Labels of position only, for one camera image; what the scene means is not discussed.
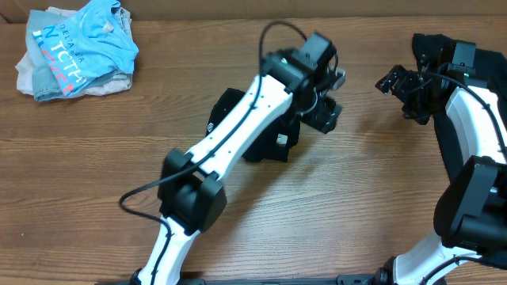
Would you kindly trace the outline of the black t-shirt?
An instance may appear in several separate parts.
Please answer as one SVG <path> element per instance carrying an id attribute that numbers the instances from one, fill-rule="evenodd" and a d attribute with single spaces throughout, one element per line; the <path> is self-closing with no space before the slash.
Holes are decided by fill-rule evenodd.
<path id="1" fill-rule="evenodd" d="M 223 93 L 211 110 L 206 135 L 221 123 L 244 94 L 243 91 L 232 88 Z M 285 124 L 282 119 L 277 119 L 256 138 L 242 157 L 253 163 L 264 159 L 287 162 L 290 149 L 298 143 L 299 133 L 299 121 Z"/>

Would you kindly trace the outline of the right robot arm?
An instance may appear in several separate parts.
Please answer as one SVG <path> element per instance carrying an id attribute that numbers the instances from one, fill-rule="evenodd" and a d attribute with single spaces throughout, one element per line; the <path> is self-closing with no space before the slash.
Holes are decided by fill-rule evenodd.
<path id="1" fill-rule="evenodd" d="M 444 35 L 412 39 L 416 70 L 394 66 L 377 88 L 403 115 L 433 122 L 450 181 L 433 230 L 390 258 L 372 284 L 442 284 L 467 262 L 506 267 L 506 59 Z"/>

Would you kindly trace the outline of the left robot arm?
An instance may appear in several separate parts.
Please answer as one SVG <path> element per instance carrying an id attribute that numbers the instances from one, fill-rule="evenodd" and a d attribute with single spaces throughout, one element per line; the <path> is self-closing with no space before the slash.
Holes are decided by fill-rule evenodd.
<path id="1" fill-rule="evenodd" d="M 234 165 L 273 122 L 302 122 L 321 133 L 336 126 L 341 108 L 327 96 L 345 73 L 330 65 L 332 41 L 315 32 L 300 49 L 268 53 L 252 85 L 225 118 L 186 153 L 171 150 L 163 162 L 158 198 L 161 224 L 147 264 L 131 284 L 176 284 L 198 234 L 227 205 L 225 181 Z"/>

